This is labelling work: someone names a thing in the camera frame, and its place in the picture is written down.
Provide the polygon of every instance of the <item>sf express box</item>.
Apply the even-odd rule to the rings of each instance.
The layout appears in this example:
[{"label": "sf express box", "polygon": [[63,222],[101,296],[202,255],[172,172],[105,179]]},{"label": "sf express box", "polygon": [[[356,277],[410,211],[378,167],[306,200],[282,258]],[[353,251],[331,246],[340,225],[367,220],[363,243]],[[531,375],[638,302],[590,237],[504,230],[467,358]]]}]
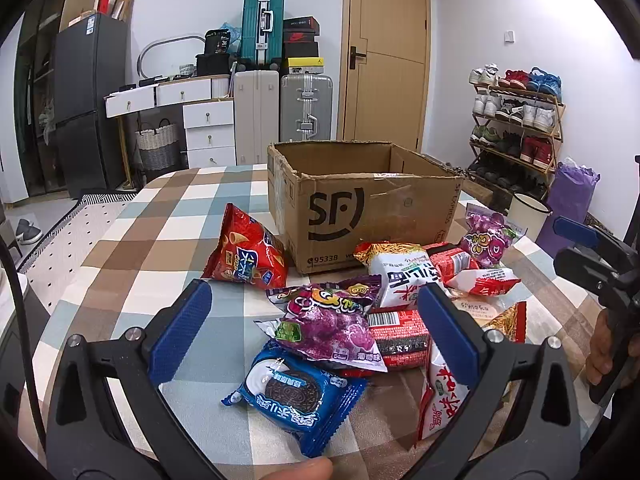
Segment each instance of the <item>sf express box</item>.
[{"label": "sf express box", "polygon": [[358,265],[362,241],[443,241],[462,172],[391,142],[312,140],[268,148],[269,210],[300,272]]}]

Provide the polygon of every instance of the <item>purple candy bag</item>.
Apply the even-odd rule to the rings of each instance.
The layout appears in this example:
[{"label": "purple candy bag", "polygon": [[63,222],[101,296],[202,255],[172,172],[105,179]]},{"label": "purple candy bag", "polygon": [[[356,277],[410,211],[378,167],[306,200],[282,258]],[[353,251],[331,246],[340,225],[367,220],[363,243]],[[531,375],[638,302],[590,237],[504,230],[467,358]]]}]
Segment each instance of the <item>purple candy bag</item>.
[{"label": "purple candy bag", "polygon": [[286,314],[274,321],[255,323],[279,345],[308,359],[386,372],[364,317],[378,296],[381,282],[377,274],[340,283],[267,290],[267,298]]},{"label": "purple candy bag", "polygon": [[466,224],[469,231],[460,240],[460,248],[485,269],[497,266],[504,250],[524,234],[500,213],[472,203],[466,206]]}]

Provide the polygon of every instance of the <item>door frame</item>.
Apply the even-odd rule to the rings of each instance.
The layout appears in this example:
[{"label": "door frame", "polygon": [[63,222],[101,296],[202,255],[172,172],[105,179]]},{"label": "door frame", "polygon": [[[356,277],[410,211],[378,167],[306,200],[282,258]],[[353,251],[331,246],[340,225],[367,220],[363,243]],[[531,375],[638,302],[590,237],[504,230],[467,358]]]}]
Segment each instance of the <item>door frame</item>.
[{"label": "door frame", "polygon": [[[422,90],[422,109],[424,113],[420,117],[420,129],[418,130],[417,152],[422,151],[424,139],[424,120],[427,111],[427,93],[429,90],[429,72],[431,63],[431,0],[426,0],[427,11],[427,38],[424,53],[424,89]],[[340,42],[340,86],[338,88],[338,125],[336,129],[337,140],[344,140],[344,112],[347,96],[347,76],[349,70],[349,24],[351,13],[351,0],[342,0],[342,41]]]}]

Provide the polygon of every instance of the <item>printed phone number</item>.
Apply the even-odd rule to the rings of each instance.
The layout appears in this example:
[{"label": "printed phone number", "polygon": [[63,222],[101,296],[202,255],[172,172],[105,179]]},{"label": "printed phone number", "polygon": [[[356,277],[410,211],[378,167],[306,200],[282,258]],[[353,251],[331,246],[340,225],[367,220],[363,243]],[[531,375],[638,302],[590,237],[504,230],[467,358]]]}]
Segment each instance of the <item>printed phone number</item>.
[{"label": "printed phone number", "polygon": [[[353,260],[353,254],[347,254],[345,256],[345,260]],[[337,262],[338,261],[338,254],[332,254],[330,256],[315,256],[313,258],[309,258],[306,262],[310,265],[310,266],[319,266],[319,265],[323,265],[323,264],[330,264],[332,262]]]}]

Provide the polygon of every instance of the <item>blue sneaker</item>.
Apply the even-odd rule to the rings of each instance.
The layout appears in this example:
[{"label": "blue sneaker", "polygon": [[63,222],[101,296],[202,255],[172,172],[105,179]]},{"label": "blue sneaker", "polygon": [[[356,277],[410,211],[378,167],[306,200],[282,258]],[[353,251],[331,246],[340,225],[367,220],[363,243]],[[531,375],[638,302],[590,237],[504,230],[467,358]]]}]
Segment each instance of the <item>blue sneaker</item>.
[{"label": "blue sneaker", "polygon": [[529,73],[529,82],[527,83],[527,90],[537,92],[540,90],[540,85],[545,80],[548,74],[544,70],[540,70],[537,66],[531,69]]},{"label": "blue sneaker", "polygon": [[540,83],[540,91],[553,95],[558,99],[558,102],[562,102],[562,80],[557,75],[547,74]]}]

